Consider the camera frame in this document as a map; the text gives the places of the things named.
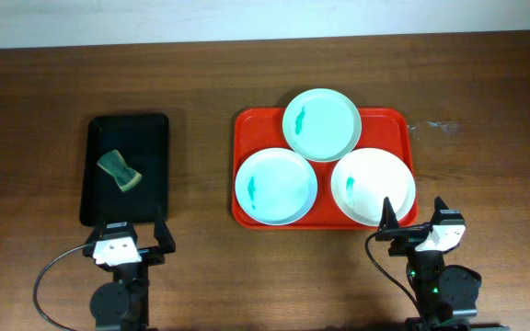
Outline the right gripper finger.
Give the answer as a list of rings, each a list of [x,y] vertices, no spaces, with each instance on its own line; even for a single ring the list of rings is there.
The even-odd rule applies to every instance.
[[[383,200],[382,215],[378,225],[379,230],[395,230],[399,228],[398,218],[389,197]]]
[[[432,219],[434,221],[442,221],[446,219],[449,215],[449,208],[444,203],[443,199],[440,196],[437,196],[434,199],[434,212]]]

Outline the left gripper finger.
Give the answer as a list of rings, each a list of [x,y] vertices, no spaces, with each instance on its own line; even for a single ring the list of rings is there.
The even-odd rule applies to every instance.
[[[98,224],[96,224],[93,227],[92,232],[90,233],[90,235],[86,239],[85,244],[86,245],[95,245],[96,242],[99,240],[99,238],[102,236],[104,228],[105,228],[105,223],[104,222],[99,222]]]
[[[176,244],[171,232],[167,228],[166,216],[160,207],[155,208],[154,238],[163,254],[176,252]]]

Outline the white plate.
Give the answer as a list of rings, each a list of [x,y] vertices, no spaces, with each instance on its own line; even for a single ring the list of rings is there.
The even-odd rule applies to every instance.
[[[349,219],[368,226],[380,223],[384,199],[400,222],[412,210],[416,185],[408,166],[378,148],[361,148],[344,155],[330,179],[332,197]]]

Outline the green yellow sponge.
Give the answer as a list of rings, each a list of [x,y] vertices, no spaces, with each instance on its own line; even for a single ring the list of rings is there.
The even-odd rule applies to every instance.
[[[103,154],[97,161],[97,166],[113,177],[122,192],[135,187],[142,179],[142,175],[131,168],[118,150]]]

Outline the mint green plate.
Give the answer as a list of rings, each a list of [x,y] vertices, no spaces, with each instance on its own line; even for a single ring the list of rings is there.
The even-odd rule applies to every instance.
[[[290,101],[282,117],[288,145],[307,160],[341,159],[359,142],[363,125],[353,102],[327,88],[306,90]]]

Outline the light blue plate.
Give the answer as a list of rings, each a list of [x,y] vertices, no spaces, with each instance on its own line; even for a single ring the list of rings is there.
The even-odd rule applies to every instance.
[[[249,156],[235,176],[241,210],[258,223],[282,226],[304,217],[317,198],[314,168],[300,154],[279,147]]]

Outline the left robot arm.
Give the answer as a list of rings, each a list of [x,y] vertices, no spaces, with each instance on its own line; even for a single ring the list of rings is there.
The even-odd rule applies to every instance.
[[[91,297],[89,309],[97,330],[148,330],[148,269],[163,265],[165,255],[176,251],[167,228],[166,216],[151,218],[156,245],[139,248],[133,223],[100,222],[86,240],[85,257],[112,274],[112,281],[98,287]]]

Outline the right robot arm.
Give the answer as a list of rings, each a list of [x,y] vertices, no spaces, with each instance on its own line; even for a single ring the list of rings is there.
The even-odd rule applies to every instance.
[[[388,241],[388,254],[407,259],[404,289],[417,317],[409,317],[404,328],[412,331],[469,330],[469,320],[478,314],[476,300],[481,276],[474,270],[444,263],[444,255],[456,249],[467,229],[458,210],[434,199],[434,212],[427,223],[401,227],[390,200],[383,201],[378,230],[369,236]]]

